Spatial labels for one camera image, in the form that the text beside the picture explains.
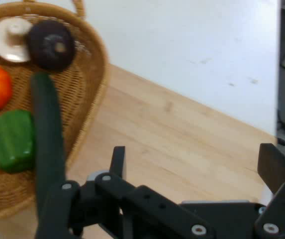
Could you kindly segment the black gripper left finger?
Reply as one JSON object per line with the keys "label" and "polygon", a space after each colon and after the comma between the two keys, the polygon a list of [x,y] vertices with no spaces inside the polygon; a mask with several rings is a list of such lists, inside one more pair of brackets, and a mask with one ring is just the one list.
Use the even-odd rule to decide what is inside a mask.
{"label": "black gripper left finger", "polygon": [[113,150],[110,169],[79,185],[65,175],[62,151],[36,160],[39,239],[79,239],[99,224],[115,239],[213,239],[205,220],[146,186],[123,179],[125,147]]}

